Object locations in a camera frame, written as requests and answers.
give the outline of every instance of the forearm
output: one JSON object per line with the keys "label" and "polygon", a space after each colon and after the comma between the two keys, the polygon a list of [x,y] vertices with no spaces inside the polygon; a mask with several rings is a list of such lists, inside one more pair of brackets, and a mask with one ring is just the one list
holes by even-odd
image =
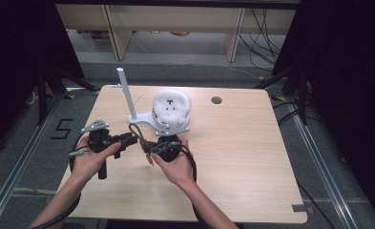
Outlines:
{"label": "forearm", "polygon": [[219,208],[205,195],[199,186],[192,182],[178,185],[192,201],[199,215],[213,228],[238,228]]}
{"label": "forearm", "polygon": [[[78,179],[70,177],[65,185],[53,197],[47,207],[32,222],[30,228],[39,226],[52,219],[56,219],[57,217],[65,213],[79,197],[80,192],[85,185],[85,181],[80,181]],[[61,228],[63,221],[64,220],[56,223],[50,228]]]}

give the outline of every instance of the background table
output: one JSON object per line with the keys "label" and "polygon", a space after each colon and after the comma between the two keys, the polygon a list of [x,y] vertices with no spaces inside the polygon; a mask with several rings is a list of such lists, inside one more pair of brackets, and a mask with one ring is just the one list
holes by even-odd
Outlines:
{"label": "background table", "polygon": [[[131,86],[140,94],[138,113],[152,110],[162,87]],[[198,167],[198,184],[234,222],[304,223],[305,212],[289,158],[268,95],[263,90],[181,88],[192,100],[189,139]],[[212,98],[222,99],[214,104]],[[102,88],[88,124],[98,118],[110,134],[129,132],[128,106],[118,88]],[[155,131],[140,125],[144,137],[157,141]],[[190,200],[151,166],[138,144],[107,160],[108,177],[94,177],[82,192],[72,217],[100,219],[196,220]],[[68,178],[67,170],[62,184]]]}

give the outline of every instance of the person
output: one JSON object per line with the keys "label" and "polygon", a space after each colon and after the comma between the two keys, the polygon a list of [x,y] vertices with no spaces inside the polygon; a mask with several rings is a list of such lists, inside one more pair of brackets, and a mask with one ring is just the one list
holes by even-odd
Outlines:
{"label": "person", "polygon": [[[181,145],[188,148],[188,140],[179,137]],[[113,155],[121,146],[116,143],[99,154],[87,148],[89,139],[85,136],[77,144],[76,149],[84,149],[85,153],[75,157],[71,175],[50,203],[30,224],[36,227],[55,219],[65,213],[77,200],[87,182],[98,172],[104,160]],[[238,228],[194,182],[192,167],[185,154],[178,154],[171,162],[164,161],[160,156],[151,154],[152,159],[161,168],[165,176],[174,183],[190,199],[202,219],[212,228]],[[62,228],[64,219],[49,228]]]}

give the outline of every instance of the white pole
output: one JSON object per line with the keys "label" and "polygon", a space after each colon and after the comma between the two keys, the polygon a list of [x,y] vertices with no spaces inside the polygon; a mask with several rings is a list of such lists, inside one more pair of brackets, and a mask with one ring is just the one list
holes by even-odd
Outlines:
{"label": "white pole", "polygon": [[121,68],[117,68],[116,71],[118,72],[119,82],[121,83],[121,88],[125,94],[125,98],[127,99],[128,108],[130,109],[130,112],[131,112],[131,117],[132,119],[136,119],[135,107],[134,107],[133,100],[131,99],[130,88],[128,87],[128,82],[127,82],[127,78],[125,77],[124,70]]}

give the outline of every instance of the white stand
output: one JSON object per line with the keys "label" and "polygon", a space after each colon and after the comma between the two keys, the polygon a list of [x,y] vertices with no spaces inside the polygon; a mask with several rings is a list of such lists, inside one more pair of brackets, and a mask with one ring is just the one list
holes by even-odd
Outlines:
{"label": "white stand", "polygon": [[130,109],[130,115],[128,116],[128,121],[130,123],[135,124],[149,124],[156,130],[156,135],[158,136],[168,136],[168,135],[177,135],[180,133],[189,132],[190,130],[186,127],[189,119],[181,127],[173,127],[169,124],[160,123],[155,119],[155,115],[152,111],[149,113],[136,113],[135,111],[135,103],[137,103],[136,99],[135,103],[131,99],[130,88],[128,87],[127,78],[125,77],[124,70],[121,68],[116,69],[118,71],[119,81],[120,84],[112,86],[115,88],[120,88],[122,92],[125,94],[125,98],[127,99],[128,108]]}

